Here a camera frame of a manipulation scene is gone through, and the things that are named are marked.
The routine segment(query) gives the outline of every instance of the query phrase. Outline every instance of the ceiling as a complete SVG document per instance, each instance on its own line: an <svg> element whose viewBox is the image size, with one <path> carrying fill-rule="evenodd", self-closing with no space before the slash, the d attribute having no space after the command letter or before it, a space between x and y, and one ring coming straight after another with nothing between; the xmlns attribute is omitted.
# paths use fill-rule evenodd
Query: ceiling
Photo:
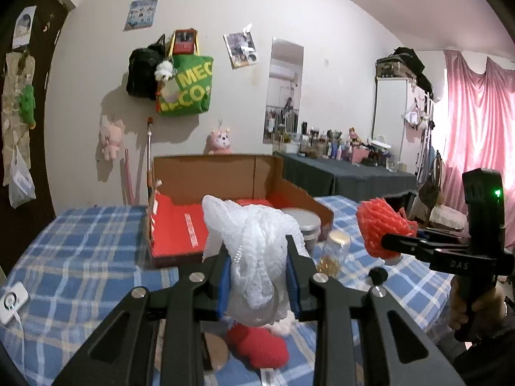
<svg viewBox="0 0 515 386"><path fill-rule="evenodd" d="M272 58L302 66L304 47L275 37L272 43Z"/></svg>
<svg viewBox="0 0 515 386"><path fill-rule="evenodd" d="M352 0L404 45L515 60L515 43L485 0Z"/></svg>

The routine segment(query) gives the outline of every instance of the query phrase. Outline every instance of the cable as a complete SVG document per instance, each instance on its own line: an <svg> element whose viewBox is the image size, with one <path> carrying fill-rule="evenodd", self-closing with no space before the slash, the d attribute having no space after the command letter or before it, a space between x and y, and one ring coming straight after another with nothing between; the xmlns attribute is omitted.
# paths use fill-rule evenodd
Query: cable
<svg viewBox="0 0 515 386"><path fill-rule="evenodd" d="M20 328L22 330L22 367L23 367L23 377L25 377L25 379L27 379L27 374L25 372L25 331L23 330L22 320L21 320L20 315L18 314L18 312L14 313L14 318L20 324Z"/></svg>

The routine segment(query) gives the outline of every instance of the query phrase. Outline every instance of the white bag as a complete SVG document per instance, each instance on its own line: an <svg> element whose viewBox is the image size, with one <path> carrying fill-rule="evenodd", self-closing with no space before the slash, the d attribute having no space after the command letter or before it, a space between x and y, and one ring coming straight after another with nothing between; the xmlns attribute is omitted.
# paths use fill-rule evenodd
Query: white bag
<svg viewBox="0 0 515 386"><path fill-rule="evenodd" d="M35 187L29 168L23 160L20 150L14 147L11 157L11 182L9 183L9 201L11 206L21 206L35 198Z"/></svg>
<svg viewBox="0 0 515 386"><path fill-rule="evenodd" d="M246 326L285 318L286 235L292 235L300 255L309 257L295 218L271 207L240 206L213 196L204 196L202 209L209 230L204 259L218 254L222 241L231 257L227 314Z"/></svg>

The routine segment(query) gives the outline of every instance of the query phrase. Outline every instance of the white lace fabric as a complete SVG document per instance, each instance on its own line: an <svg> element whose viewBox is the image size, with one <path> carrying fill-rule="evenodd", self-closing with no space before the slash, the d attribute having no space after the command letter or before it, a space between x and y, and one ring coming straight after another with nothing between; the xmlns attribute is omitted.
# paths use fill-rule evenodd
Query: white lace fabric
<svg viewBox="0 0 515 386"><path fill-rule="evenodd" d="M309 257L297 221L271 207L240 206L213 196L204 197L202 208L209 230L203 258L218 254L222 242L231 257L228 315L247 326L286 317L286 235Z"/></svg>

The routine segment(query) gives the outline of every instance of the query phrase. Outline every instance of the door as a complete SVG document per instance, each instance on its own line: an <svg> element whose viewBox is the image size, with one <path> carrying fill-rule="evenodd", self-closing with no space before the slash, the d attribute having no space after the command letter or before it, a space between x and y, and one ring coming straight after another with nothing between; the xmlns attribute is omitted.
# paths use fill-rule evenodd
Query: door
<svg viewBox="0 0 515 386"><path fill-rule="evenodd" d="M35 58L33 87L36 127L29 135L30 175L33 178L36 199L13 209L9 203L8 186L0 187L0 267L6 274L16 264L30 242L55 218L45 164L45 97L53 50L68 11L58 0L29 0L26 6L32 5L37 8L28 50ZM10 30L0 36L2 66L5 63L5 54L11 51L13 32L14 23ZM3 91L3 88L2 73L0 91ZM3 178L4 169L0 166L0 181Z"/></svg>

